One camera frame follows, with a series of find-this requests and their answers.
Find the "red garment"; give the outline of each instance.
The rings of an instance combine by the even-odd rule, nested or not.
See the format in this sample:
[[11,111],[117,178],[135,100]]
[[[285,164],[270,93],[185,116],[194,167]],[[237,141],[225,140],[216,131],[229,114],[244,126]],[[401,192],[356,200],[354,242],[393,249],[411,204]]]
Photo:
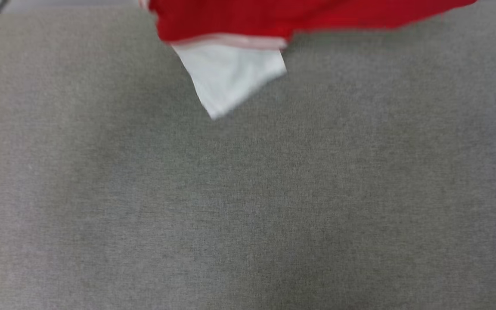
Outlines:
[[229,33],[289,39],[294,31],[394,28],[476,0],[150,0],[162,41]]

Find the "red and white garment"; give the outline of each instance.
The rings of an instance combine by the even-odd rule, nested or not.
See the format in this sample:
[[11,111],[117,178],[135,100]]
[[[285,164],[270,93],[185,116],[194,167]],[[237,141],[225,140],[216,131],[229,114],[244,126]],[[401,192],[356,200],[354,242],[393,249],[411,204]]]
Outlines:
[[218,118],[286,72],[295,31],[391,29],[476,0],[139,0]]

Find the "gray fabric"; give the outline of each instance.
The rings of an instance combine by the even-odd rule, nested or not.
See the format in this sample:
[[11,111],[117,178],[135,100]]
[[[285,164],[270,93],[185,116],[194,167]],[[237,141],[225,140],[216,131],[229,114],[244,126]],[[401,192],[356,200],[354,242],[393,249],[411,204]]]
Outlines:
[[0,309],[496,309],[496,4],[300,35],[218,121],[134,9],[0,20]]

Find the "white cloth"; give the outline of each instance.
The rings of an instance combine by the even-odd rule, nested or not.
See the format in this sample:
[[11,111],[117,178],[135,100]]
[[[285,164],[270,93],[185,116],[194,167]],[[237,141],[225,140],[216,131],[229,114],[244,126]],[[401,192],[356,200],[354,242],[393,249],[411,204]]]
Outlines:
[[220,44],[172,47],[212,119],[225,115],[267,82],[286,73],[280,50]]

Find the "gray fabric surface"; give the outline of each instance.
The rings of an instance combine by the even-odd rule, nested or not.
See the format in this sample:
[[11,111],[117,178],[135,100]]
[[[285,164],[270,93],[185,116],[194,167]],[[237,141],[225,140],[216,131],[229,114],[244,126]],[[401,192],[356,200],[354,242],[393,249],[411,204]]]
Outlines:
[[145,12],[0,20],[0,309],[496,309],[496,4],[299,35],[218,121]]

